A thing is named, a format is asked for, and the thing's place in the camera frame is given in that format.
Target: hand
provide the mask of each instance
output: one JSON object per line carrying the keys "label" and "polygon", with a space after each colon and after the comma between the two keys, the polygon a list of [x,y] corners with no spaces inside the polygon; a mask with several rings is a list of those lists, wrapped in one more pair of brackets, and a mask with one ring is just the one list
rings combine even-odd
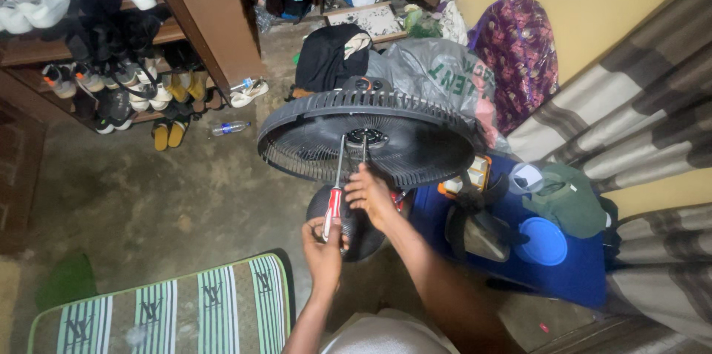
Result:
{"label": "hand", "polygon": [[341,219],[332,219],[329,229],[329,241],[324,243],[316,239],[324,228],[324,216],[311,219],[302,226],[304,257],[312,276],[312,295],[331,299],[339,286],[341,275],[340,244],[348,249],[346,236],[341,235]]}
{"label": "hand", "polygon": [[351,183],[344,187],[348,193],[346,202],[350,203],[351,209],[364,209],[373,226],[385,233],[385,220],[389,216],[398,216],[391,191],[386,182],[374,176],[366,164],[359,164],[358,170],[358,173],[351,174]]}

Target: red screwdriver handle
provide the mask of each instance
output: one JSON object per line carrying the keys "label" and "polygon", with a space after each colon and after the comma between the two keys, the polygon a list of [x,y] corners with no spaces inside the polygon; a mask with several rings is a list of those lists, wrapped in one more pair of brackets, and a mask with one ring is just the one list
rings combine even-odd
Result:
{"label": "red screwdriver handle", "polygon": [[324,219],[324,230],[321,233],[325,241],[329,241],[329,231],[331,230],[331,221],[334,218],[341,217],[341,189],[334,187],[329,193],[329,209],[326,210]]}

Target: person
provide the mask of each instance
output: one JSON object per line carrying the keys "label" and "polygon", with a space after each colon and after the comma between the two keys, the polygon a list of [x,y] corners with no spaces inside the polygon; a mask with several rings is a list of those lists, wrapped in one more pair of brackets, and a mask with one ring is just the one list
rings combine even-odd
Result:
{"label": "person", "polygon": [[[364,209],[405,263],[426,312],[460,353],[521,353],[502,322],[467,279],[440,257],[394,207],[386,183],[366,164],[344,187],[352,209]],[[340,219],[326,243],[315,235],[324,218],[302,228],[304,256],[312,277],[311,295],[297,319],[282,353],[316,353],[341,272]],[[337,353],[449,353],[437,334],[423,324],[371,316],[348,326],[328,343],[323,354]]]}

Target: striped mat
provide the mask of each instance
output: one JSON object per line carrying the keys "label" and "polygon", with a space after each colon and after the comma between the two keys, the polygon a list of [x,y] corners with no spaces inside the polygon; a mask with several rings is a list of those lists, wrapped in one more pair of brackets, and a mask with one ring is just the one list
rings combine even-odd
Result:
{"label": "striped mat", "polygon": [[41,313],[28,353],[280,353],[293,322],[283,251]]}

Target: screwdriver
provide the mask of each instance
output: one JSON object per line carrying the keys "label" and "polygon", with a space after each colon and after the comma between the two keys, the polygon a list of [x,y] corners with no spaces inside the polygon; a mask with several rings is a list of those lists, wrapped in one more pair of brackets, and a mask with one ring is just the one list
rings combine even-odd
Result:
{"label": "screwdriver", "polygon": [[329,241],[329,231],[331,230],[331,221],[334,218],[341,217],[341,187],[339,187],[339,181],[341,180],[341,163],[344,159],[344,134],[341,136],[341,145],[339,146],[339,167],[336,169],[336,182],[329,194],[329,209],[326,210],[326,215],[324,219],[324,230],[321,233],[322,239],[324,241]]}
{"label": "screwdriver", "polygon": [[366,133],[368,133],[368,129],[363,132],[363,157],[361,158],[361,162],[363,163],[366,163],[366,150],[368,149],[368,138]]}

